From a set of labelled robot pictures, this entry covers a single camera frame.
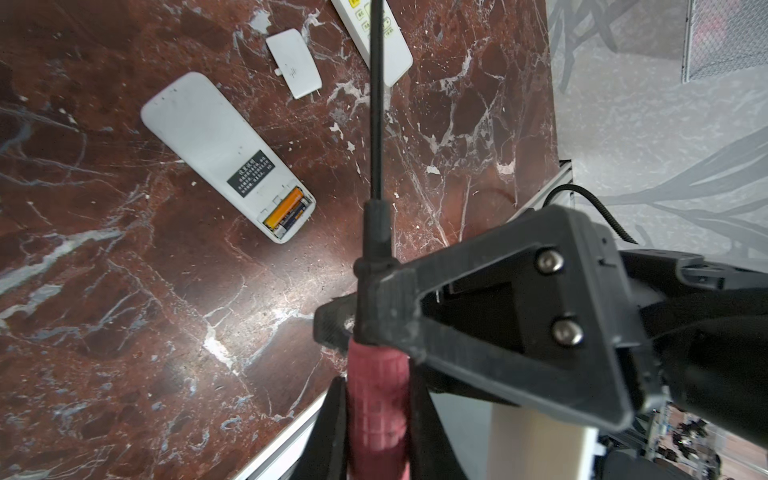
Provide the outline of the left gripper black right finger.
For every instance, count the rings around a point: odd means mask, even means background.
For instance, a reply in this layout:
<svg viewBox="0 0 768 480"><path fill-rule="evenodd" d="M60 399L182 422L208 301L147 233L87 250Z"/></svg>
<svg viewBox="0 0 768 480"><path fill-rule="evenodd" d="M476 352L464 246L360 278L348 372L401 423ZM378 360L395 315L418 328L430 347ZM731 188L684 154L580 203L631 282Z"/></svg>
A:
<svg viewBox="0 0 768 480"><path fill-rule="evenodd" d="M380 342L491 396L606 431L664 401L610 230L548 206L395 265Z"/></svg>

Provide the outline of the pink handled screwdriver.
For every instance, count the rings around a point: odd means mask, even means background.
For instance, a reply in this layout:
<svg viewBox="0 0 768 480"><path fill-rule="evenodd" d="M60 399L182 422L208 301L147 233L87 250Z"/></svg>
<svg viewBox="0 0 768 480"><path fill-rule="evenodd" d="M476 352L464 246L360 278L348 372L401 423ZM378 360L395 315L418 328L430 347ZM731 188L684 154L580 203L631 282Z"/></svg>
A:
<svg viewBox="0 0 768 480"><path fill-rule="evenodd" d="M349 343L347 439L354 479L404 479L409 475L409 364L380 342L380 280L395 267L391 203L383 195L384 3L370 6L370 198L364 206L363 253L353 339Z"/></svg>

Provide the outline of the white battery cover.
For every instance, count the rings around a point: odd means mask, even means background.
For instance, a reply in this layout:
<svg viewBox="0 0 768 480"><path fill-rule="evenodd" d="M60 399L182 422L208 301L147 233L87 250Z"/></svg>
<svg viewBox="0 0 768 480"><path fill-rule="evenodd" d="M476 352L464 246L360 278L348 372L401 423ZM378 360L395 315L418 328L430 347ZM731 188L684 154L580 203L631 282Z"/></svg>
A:
<svg viewBox="0 0 768 480"><path fill-rule="evenodd" d="M301 33L289 29L266 39L277 70L295 99L305 97L322 87L322 79Z"/></svg>

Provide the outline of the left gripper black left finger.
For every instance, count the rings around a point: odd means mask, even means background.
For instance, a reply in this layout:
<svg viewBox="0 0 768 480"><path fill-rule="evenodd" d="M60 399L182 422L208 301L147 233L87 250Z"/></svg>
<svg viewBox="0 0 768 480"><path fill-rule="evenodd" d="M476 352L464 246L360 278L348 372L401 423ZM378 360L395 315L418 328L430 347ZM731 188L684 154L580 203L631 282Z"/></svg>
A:
<svg viewBox="0 0 768 480"><path fill-rule="evenodd" d="M352 338L357 298L319 307L313 337L344 352L348 372L331 382L294 479L463 479L418 367L402 352Z"/></svg>

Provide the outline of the red white remote control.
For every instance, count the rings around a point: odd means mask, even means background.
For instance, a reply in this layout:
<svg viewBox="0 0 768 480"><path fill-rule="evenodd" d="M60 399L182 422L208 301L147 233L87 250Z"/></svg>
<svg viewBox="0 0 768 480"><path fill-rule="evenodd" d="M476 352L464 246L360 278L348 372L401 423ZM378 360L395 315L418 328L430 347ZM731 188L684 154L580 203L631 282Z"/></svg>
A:
<svg viewBox="0 0 768 480"><path fill-rule="evenodd" d="M141 109L144 125L271 241L284 244L308 221L316 199L220 90L189 72ZM270 230L264 220L294 188L304 198Z"/></svg>

